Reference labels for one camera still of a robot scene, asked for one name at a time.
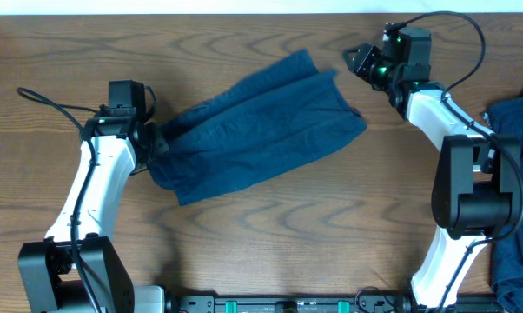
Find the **dark blue shorts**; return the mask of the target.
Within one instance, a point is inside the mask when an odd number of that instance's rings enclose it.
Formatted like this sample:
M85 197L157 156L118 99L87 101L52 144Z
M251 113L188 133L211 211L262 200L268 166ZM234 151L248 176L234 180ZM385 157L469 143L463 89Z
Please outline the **dark blue shorts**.
M153 181L181 205L244 190L350 144L367 125L307 50L260 70L161 127Z

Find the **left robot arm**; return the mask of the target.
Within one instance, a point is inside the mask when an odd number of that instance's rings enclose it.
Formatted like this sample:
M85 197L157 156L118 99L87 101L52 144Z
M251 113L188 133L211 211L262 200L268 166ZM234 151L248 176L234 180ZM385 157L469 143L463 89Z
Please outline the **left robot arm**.
M33 312L164 312L165 290L133 284L113 245L116 217L129 178L166 150L151 118L156 96L133 80L109 82L108 102L79 123L70 106L33 90L19 96L49 105L77 128L78 170L65 204L44 239L24 243L17 264Z

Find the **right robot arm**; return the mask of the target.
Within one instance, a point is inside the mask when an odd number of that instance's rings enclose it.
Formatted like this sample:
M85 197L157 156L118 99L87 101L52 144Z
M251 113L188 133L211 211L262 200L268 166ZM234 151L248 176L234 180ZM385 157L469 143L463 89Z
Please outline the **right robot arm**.
M458 289L479 253L523 220L520 143L476 123L431 80L429 30L389 24L383 47L344 50L348 70L418 128L440 152L431 195L436 230L426 257L396 298L398 312L455 312Z

